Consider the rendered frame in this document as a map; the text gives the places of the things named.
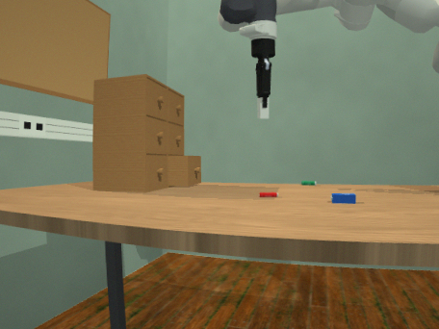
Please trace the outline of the blue rectangular block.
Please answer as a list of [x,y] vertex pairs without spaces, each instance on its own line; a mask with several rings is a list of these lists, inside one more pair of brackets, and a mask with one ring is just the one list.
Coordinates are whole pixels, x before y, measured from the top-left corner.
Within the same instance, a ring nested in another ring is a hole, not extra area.
[[332,193],[330,199],[332,203],[356,204],[356,194],[354,193]]

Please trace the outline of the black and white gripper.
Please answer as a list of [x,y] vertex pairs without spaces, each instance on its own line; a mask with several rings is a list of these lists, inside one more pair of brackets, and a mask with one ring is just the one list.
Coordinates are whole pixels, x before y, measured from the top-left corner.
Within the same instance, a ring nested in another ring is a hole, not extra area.
[[271,94],[271,63],[269,58],[275,56],[275,40],[272,38],[253,39],[251,41],[251,56],[258,59],[256,64],[258,118],[269,118],[269,96]]

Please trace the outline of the brown wooden chest of drawers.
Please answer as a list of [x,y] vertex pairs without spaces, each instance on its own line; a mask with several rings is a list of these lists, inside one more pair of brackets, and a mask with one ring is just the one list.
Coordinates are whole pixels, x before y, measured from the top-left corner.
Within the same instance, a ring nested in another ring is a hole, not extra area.
[[147,74],[94,80],[92,170],[93,190],[150,192],[146,190],[146,155],[184,156],[184,153],[146,151],[146,117],[175,122],[146,112]]

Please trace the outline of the brown wooden drawer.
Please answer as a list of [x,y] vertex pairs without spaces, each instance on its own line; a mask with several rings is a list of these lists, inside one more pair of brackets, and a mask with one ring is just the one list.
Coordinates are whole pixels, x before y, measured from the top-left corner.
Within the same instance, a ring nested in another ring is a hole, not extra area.
[[170,90],[168,91],[168,119],[184,124],[184,98]]
[[167,156],[146,155],[146,190],[168,185]]
[[149,116],[146,117],[146,151],[168,152],[167,122]]
[[168,185],[201,183],[201,156],[168,156]]
[[168,153],[184,153],[184,127],[168,124]]
[[168,119],[168,90],[149,79],[147,79],[146,112]]

